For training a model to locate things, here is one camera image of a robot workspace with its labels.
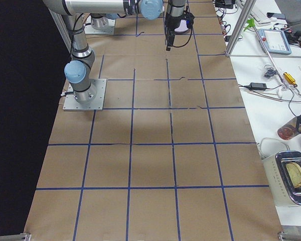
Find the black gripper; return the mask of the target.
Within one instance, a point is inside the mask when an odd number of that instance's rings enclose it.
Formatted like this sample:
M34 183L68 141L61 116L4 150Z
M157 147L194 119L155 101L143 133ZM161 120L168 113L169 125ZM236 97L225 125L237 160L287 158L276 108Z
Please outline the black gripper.
M180 26L181 22L181 16L179 17L173 17L170 14L166 14L165 17L165 36L166 36L166 42L167 42L167 47L166 51L169 51L170 48L174 45L174 40L175 40L175 29Z

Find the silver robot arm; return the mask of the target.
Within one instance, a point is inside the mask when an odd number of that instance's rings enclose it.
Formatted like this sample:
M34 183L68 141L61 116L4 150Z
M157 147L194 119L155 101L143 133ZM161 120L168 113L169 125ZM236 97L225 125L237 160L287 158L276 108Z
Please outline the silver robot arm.
M70 83L70 97L66 104L75 110L102 109L105 80L89 77L95 53L87 43L87 35L111 35L118 18L141 14L147 20L155 20L165 13L165 37L167 47L174 47L176 29L184 22L193 28L194 16L185 1L44 1L53 14L61 15L70 38L71 61L64 73Z

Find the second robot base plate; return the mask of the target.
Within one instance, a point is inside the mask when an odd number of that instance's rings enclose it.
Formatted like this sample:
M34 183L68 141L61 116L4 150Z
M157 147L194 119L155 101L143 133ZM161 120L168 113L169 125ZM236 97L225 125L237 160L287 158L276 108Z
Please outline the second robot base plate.
M115 29L115 20L106 17L89 17L85 24L86 35L113 35Z

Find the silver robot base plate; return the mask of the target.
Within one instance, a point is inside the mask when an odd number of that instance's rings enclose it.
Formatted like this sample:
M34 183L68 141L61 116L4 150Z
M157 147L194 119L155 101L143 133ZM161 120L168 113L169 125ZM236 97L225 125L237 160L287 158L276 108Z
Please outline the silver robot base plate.
M68 85L67 91L72 93L65 96L64 111L103 110L107 79L90 79L90 81L90 88L85 92L75 92L71 84Z

